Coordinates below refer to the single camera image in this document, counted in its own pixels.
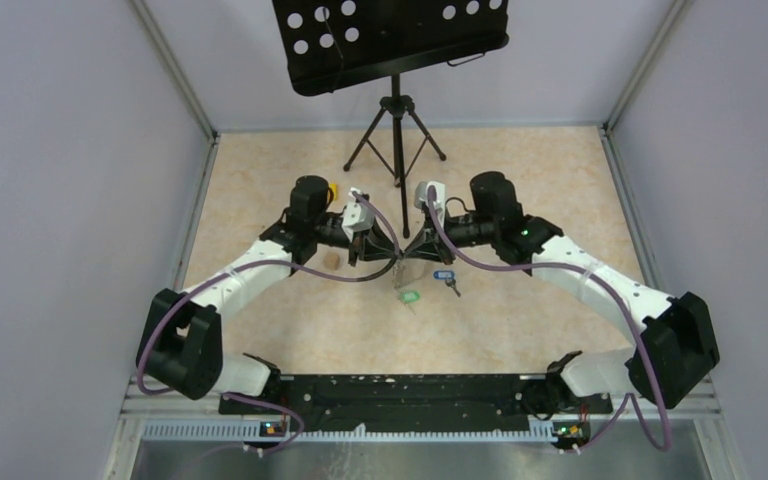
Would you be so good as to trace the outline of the green key tag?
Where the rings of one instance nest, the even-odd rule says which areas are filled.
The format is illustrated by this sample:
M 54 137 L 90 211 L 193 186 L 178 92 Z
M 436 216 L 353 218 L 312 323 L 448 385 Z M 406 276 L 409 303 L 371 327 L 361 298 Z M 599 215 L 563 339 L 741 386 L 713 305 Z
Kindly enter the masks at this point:
M 405 306 L 410 306 L 421 299 L 418 291 L 408 290 L 399 293 L 399 300 Z

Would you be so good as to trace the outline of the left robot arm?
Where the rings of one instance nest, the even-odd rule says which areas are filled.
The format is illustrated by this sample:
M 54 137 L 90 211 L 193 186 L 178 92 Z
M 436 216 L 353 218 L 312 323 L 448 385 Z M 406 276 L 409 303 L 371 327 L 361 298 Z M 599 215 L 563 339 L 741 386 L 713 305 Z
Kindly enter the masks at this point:
M 223 351 L 223 323 L 269 287 L 298 272 L 339 281 L 340 276 L 307 267 L 319 246 L 342 248 L 352 264 L 384 261 L 365 281 L 388 273 L 401 255 L 398 236 L 383 213 L 353 188 L 339 212 L 327 180 L 296 180 L 279 219 L 247 251 L 212 277 L 182 291 L 169 288 L 151 301 L 136 356 L 136 382 L 146 395 L 177 392 L 198 400 L 211 392 L 242 394 L 257 413 L 279 404 L 279 369 L 250 354 Z

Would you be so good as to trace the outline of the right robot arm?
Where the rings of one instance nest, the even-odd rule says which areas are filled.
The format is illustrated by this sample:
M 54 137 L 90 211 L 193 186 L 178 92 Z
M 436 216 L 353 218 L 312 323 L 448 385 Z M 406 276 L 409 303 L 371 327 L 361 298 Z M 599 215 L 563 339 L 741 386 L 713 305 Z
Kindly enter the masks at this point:
M 415 206 L 425 220 L 407 255 L 450 264 L 465 248 L 488 245 L 502 262 L 497 271 L 522 271 L 567 291 L 630 343 L 552 364 L 548 372 L 558 377 L 546 385 L 546 397 L 554 409 L 572 412 L 588 396 L 633 393 L 671 410 L 719 363 L 701 297 L 664 293 L 598 260 L 557 225 L 525 213 L 513 183 L 498 171 L 475 176 L 470 191 L 473 209 L 453 216 L 442 183 L 418 184 Z

